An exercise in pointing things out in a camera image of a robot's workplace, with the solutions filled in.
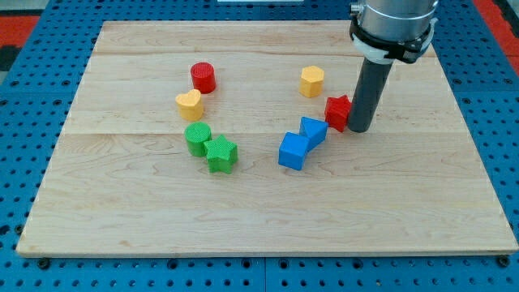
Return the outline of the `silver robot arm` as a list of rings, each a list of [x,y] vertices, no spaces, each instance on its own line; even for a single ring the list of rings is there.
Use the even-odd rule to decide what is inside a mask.
[[[350,38],[364,58],[389,65],[421,58],[435,32],[438,0],[358,0],[350,3]]]

